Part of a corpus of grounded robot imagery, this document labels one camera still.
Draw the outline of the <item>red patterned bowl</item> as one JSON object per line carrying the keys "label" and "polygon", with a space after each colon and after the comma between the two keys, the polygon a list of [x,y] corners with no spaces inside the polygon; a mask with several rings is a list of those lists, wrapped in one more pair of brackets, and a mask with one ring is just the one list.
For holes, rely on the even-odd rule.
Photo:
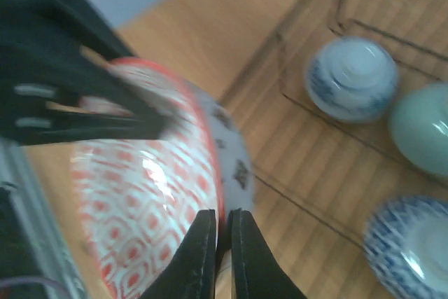
{"label": "red patterned bowl", "polygon": [[395,298],[447,297],[447,202],[424,195],[381,204],[363,235],[368,263]]}

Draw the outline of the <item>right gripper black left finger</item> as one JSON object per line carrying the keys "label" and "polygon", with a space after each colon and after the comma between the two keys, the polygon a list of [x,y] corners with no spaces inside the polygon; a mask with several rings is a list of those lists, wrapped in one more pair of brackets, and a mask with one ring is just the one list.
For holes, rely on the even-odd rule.
{"label": "right gripper black left finger", "polygon": [[211,299],[216,269],[216,215],[201,210],[168,266],[140,299]]}

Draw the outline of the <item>pink patterned bowl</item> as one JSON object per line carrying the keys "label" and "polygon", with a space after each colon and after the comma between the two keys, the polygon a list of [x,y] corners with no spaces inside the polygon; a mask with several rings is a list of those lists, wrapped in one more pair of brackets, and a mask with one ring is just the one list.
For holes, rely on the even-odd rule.
{"label": "pink patterned bowl", "polygon": [[71,159],[78,214],[113,298],[138,298],[168,266],[198,211],[224,227],[252,210],[251,158],[228,111],[162,66],[126,57],[111,72],[174,122],[159,140],[81,141]]}

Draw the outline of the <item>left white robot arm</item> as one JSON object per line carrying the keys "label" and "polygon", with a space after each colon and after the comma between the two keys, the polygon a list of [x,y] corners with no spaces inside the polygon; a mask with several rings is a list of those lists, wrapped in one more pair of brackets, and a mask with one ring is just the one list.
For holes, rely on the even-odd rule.
{"label": "left white robot arm", "polygon": [[87,0],[1,0],[1,136],[19,144],[161,139],[179,121],[146,94],[84,57],[132,51]]}

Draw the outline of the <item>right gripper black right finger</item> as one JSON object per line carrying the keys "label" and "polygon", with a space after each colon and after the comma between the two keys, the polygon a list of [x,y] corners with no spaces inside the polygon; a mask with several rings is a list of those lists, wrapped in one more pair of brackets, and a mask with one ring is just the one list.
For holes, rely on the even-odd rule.
{"label": "right gripper black right finger", "polygon": [[305,295],[281,269],[251,212],[230,213],[232,297],[300,299]]}

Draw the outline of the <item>celadon green bowl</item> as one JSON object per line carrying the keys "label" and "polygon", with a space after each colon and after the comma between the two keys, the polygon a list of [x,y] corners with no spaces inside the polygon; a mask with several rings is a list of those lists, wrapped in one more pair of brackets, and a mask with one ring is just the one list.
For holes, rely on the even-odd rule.
{"label": "celadon green bowl", "polygon": [[412,91],[393,107],[388,122],[393,143],[413,165],[447,178],[447,83]]}

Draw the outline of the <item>blue floral bowl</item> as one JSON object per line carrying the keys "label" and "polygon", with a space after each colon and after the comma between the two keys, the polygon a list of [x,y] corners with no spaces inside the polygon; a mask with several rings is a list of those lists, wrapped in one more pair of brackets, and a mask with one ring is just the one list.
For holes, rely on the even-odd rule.
{"label": "blue floral bowl", "polygon": [[309,62],[304,87],[325,114],[345,123],[381,118],[395,97],[398,67],[377,42],[345,36],[325,44]]}

